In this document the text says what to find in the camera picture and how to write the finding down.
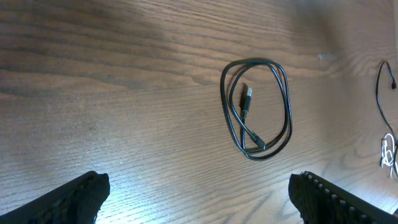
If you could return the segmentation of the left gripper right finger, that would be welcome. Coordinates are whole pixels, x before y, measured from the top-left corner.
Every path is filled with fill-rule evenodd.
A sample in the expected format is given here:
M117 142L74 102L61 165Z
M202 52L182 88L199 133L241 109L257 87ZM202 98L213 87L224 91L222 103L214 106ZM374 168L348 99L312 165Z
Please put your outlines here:
M312 172L292 174L289 198L304 223L397 224L397 217Z

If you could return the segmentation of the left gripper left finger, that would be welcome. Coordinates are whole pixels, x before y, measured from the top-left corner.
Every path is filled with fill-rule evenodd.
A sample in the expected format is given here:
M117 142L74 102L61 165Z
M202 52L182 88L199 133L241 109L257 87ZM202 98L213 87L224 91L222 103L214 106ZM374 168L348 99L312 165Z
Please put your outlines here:
M89 171L49 193L1 215L1 223L94 224L110 194L108 174Z

